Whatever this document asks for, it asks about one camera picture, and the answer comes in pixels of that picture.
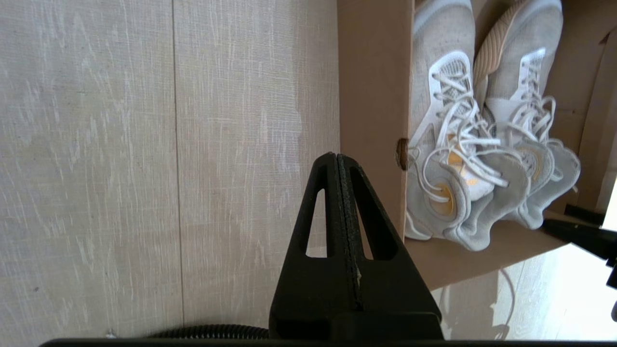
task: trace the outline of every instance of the shoelace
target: shoelace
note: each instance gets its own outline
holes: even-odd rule
[[[433,201],[439,203],[449,201],[449,198],[433,193],[433,191],[441,191],[441,188],[430,184],[426,175],[426,167],[431,158],[444,152],[447,155],[443,156],[442,160],[447,160],[450,154],[455,154],[479,178],[494,185],[508,186],[508,182],[501,178],[501,173],[483,163],[478,156],[490,153],[509,153],[518,158],[519,161],[522,159],[516,151],[501,146],[499,139],[489,136],[487,123],[479,116],[478,104],[473,97],[473,90],[464,87],[471,85],[470,75],[456,72],[451,74],[439,73],[431,77],[445,85],[445,88],[434,96],[436,99],[444,101],[446,107],[444,112],[437,114],[442,119],[442,125],[436,138],[437,146],[426,156],[422,168],[417,161],[421,155],[421,150],[413,146],[407,148],[411,162],[418,174],[418,184],[421,189]],[[452,89],[454,89],[454,92],[458,92],[454,93],[454,96],[448,94]],[[477,146],[491,148],[477,151]]]
[[[552,96],[542,97],[539,93],[539,76],[540,66],[537,63],[523,62],[523,67],[529,70],[529,76],[523,79],[522,83],[528,85],[528,90],[522,95],[522,103],[514,110],[515,114],[521,112],[521,118],[518,123],[499,122],[494,123],[489,127],[492,130],[494,127],[506,126],[512,130],[516,130],[531,141],[540,142],[542,144],[553,144],[563,147],[563,144],[555,139],[549,138],[549,130],[553,125],[555,118],[556,101]],[[549,109],[545,109],[546,104],[550,105]],[[558,168],[555,168],[550,179],[552,181],[560,181],[563,178],[563,173]]]

